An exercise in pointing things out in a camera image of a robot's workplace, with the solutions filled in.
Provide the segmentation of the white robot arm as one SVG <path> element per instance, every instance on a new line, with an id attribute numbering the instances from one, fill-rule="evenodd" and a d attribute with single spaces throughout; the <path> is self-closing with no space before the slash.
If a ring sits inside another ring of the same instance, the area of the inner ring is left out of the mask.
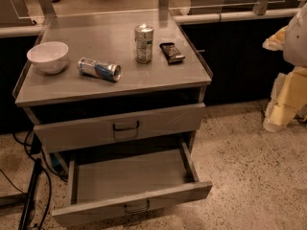
<path id="1" fill-rule="evenodd" d="M 265 49 L 281 50 L 295 68 L 274 81 L 263 127 L 270 132 L 284 129 L 307 104 L 307 4 L 290 23 L 263 43 Z"/>

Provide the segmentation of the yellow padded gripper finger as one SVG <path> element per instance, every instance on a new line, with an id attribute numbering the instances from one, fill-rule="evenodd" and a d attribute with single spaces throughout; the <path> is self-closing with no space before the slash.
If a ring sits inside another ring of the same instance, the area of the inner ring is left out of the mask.
<path id="1" fill-rule="evenodd" d="M 307 69 L 295 67 L 288 75 L 279 73 L 274 81 L 263 128 L 277 132 L 287 127 L 307 104 Z"/>

